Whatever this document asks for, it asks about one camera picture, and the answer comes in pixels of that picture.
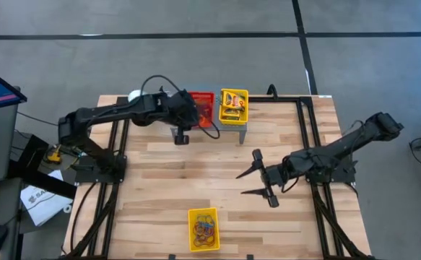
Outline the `red rubber band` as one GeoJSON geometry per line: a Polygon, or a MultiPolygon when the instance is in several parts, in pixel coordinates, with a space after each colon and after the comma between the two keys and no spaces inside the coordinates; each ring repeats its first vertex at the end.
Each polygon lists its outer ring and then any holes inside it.
{"type": "Polygon", "coordinates": [[[215,233],[216,233],[216,224],[214,222],[214,228],[198,228],[196,223],[193,227],[194,234],[194,245],[196,247],[200,246],[213,246],[215,244],[215,233]]]}

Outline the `yellow black tool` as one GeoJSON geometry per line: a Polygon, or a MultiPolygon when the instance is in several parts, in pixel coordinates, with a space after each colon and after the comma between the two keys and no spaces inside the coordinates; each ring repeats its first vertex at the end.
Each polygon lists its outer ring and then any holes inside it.
{"type": "Polygon", "coordinates": [[[60,153],[60,146],[52,147],[45,155],[47,163],[61,164],[62,158],[60,153]]]}

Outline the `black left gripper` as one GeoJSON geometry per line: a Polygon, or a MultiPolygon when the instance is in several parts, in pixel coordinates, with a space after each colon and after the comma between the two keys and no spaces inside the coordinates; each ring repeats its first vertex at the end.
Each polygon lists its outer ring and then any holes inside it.
{"type": "MultiPolygon", "coordinates": [[[[168,115],[165,121],[174,126],[191,129],[199,124],[199,115],[196,103],[186,90],[178,91],[165,101],[168,115]]],[[[175,145],[189,144],[189,136],[184,134],[182,128],[177,128],[173,134],[175,145]]]]}

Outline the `black stand base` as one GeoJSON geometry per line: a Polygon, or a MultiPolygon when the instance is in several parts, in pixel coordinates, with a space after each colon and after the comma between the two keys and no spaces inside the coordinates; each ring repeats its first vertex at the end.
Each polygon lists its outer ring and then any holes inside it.
{"type": "Polygon", "coordinates": [[[17,148],[18,155],[10,155],[7,177],[21,178],[28,185],[73,199],[77,190],[76,186],[39,170],[49,144],[33,134],[25,138],[20,135],[18,137],[27,143],[23,148],[17,148]]]}

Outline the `grey perforated metal shelf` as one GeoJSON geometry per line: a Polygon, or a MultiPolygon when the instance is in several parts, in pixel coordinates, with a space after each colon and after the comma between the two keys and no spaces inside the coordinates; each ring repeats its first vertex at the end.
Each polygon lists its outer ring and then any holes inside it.
{"type": "Polygon", "coordinates": [[[212,120],[212,126],[209,128],[203,128],[205,131],[207,131],[208,134],[211,133],[211,131],[214,131],[216,134],[214,137],[218,137],[222,132],[224,131],[232,131],[232,132],[238,132],[239,134],[239,144],[243,144],[246,133],[247,133],[247,124],[243,126],[231,126],[231,125],[224,125],[220,123],[220,120],[218,118],[219,113],[219,106],[220,106],[220,92],[222,88],[228,88],[228,89],[242,89],[247,90],[245,87],[240,85],[223,85],[223,84],[188,84],[184,87],[188,90],[190,93],[191,91],[198,91],[198,92],[213,92],[214,93],[214,114],[213,114],[213,120],[212,120]]]}

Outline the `orange coil wristband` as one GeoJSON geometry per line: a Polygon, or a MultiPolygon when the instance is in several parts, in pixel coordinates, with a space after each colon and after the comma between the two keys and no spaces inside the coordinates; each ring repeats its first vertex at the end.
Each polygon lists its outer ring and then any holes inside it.
{"type": "Polygon", "coordinates": [[[211,108],[202,108],[199,111],[199,125],[208,128],[212,125],[213,110],[211,108]]]}

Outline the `black aluminium table frame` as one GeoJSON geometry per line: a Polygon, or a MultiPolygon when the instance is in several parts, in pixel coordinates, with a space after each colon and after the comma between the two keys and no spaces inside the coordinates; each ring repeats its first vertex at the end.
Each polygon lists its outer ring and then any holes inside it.
{"type": "Polygon", "coordinates": [[[127,157],[118,185],[86,183],[78,187],[66,234],[66,255],[59,260],[189,259],[349,259],[370,254],[357,197],[340,183],[319,186],[318,196],[332,203],[348,238],[343,244],[314,206],[312,185],[290,181],[278,194],[279,206],[242,194],[261,187],[259,173],[236,179],[261,149],[266,164],[312,145],[339,137],[334,103],[317,96],[253,97],[243,144],[234,133],[213,140],[200,131],[176,146],[163,123],[138,127],[104,123],[93,137],[127,157]],[[188,244],[188,211],[217,209],[220,250],[193,253],[188,244]]]}

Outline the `white printed paper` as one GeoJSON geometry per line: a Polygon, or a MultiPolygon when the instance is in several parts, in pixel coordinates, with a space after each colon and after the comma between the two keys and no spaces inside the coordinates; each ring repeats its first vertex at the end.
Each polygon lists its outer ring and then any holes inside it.
{"type": "MultiPolygon", "coordinates": [[[[60,170],[52,171],[49,176],[65,181],[60,170]]],[[[24,185],[25,187],[20,192],[20,199],[24,210],[29,214],[35,226],[41,226],[74,200],[28,185],[25,182],[24,185]]]]}

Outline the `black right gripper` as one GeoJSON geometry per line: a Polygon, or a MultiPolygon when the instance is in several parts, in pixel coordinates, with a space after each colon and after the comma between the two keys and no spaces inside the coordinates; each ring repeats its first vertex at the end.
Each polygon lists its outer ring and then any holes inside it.
{"type": "MultiPolygon", "coordinates": [[[[254,149],[252,152],[253,161],[249,169],[242,172],[240,175],[236,177],[236,179],[245,177],[255,171],[259,171],[261,174],[264,173],[264,181],[266,184],[270,186],[278,185],[279,187],[283,187],[286,182],[288,182],[288,174],[284,171],[284,168],[281,164],[277,165],[270,165],[265,168],[264,171],[264,163],[263,163],[263,156],[260,149],[254,149]]],[[[277,196],[273,193],[272,189],[269,188],[260,188],[254,189],[250,191],[243,191],[242,194],[252,194],[252,195],[259,195],[266,199],[269,203],[271,208],[276,208],[279,206],[279,201],[277,196]]]]}

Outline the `yellow plastic basket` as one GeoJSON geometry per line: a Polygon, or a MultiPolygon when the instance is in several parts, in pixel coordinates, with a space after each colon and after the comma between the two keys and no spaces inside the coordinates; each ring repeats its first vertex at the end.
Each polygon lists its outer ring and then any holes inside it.
{"type": "Polygon", "coordinates": [[[215,207],[190,209],[188,211],[188,244],[189,244],[190,251],[193,253],[220,250],[219,222],[218,222],[217,209],[215,207]],[[214,221],[216,224],[216,233],[215,233],[216,240],[213,246],[196,247],[193,243],[194,241],[193,227],[194,227],[194,224],[196,223],[196,217],[198,215],[211,215],[214,218],[214,221]]]}
{"type": "Polygon", "coordinates": [[[218,118],[220,120],[221,124],[224,125],[231,125],[231,126],[243,126],[246,125],[248,122],[248,111],[249,111],[249,94],[247,90],[242,89],[228,89],[228,88],[222,88],[220,92],[220,106],[219,106],[219,113],[218,118]],[[242,95],[246,98],[246,109],[244,111],[241,111],[241,116],[239,121],[233,121],[233,120],[224,120],[222,119],[222,111],[226,109],[225,107],[222,107],[221,105],[221,93],[223,90],[235,92],[239,95],[242,95]]]}

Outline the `red plastic basket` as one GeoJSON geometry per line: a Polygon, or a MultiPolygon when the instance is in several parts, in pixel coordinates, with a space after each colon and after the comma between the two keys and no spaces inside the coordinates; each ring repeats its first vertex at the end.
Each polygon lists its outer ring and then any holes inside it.
{"type": "Polygon", "coordinates": [[[211,108],[214,114],[214,93],[213,92],[198,92],[198,91],[191,91],[191,97],[194,99],[196,103],[196,108],[199,111],[202,108],[211,108]]]}

